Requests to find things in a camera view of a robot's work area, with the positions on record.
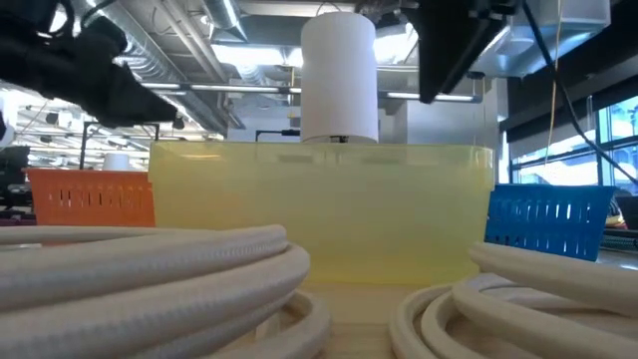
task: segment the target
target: plastic tub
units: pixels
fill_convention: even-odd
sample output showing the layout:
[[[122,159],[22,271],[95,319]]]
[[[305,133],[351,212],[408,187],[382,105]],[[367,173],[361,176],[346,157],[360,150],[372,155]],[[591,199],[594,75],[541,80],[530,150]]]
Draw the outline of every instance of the plastic tub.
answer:
[[[434,284],[476,271],[493,188],[473,147],[159,142],[158,226],[279,223],[312,256],[310,280]]]
[[[613,186],[499,184],[485,241],[595,261]]]
[[[155,226],[147,173],[28,169],[39,225]]]

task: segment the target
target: translucent yellow container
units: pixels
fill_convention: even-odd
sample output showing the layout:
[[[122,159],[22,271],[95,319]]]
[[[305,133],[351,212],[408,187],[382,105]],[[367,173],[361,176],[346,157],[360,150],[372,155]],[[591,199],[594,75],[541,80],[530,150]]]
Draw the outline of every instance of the translucent yellow container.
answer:
[[[279,223],[310,280],[431,285],[476,272],[493,169],[476,147],[160,142],[150,180],[157,226]]]

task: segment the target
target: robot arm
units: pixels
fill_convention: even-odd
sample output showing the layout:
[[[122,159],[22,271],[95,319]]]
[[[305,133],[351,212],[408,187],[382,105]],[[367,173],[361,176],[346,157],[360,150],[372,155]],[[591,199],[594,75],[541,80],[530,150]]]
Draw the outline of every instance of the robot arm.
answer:
[[[73,19],[68,0],[0,4],[0,79],[78,104],[106,127],[174,121],[174,106],[140,85],[127,66],[113,63],[127,47],[124,32],[99,17],[77,37],[73,21],[49,33],[58,4]]]

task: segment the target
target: orange basket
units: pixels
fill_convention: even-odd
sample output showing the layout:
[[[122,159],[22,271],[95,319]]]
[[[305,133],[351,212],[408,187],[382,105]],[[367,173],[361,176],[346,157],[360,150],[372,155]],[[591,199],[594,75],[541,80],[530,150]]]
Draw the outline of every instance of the orange basket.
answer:
[[[27,169],[39,225],[155,226],[147,173]]]

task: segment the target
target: wooden table surface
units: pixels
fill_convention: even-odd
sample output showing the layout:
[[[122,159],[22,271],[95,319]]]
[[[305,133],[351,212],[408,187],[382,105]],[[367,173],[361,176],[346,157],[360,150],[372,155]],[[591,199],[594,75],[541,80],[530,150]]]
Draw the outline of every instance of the wooden table surface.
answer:
[[[332,315],[330,340],[317,359],[394,359],[390,313],[419,287],[304,283],[301,289],[323,299]]]

